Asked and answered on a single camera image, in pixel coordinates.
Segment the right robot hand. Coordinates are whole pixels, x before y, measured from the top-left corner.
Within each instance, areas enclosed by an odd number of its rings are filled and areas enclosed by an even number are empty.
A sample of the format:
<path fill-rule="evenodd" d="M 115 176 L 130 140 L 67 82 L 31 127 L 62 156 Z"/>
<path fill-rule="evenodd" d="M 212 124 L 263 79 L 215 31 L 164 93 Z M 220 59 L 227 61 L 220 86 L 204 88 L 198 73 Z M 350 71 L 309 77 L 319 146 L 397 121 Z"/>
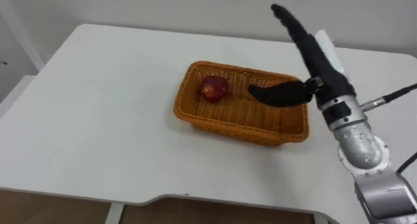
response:
<path fill-rule="evenodd" d="M 310 102 L 316 97 L 322 104 L 340 96 L 356 96 L 347 78 L 336 71 L 326 58 L 316 39 L 283 6 L 271 5 L 275 17 L 287 28 L 296 44 L 310 78 L 296 80 L 272 87 L 249 85 L 248 92 L 257 101 L 272 107 L 292 107 Z"/>

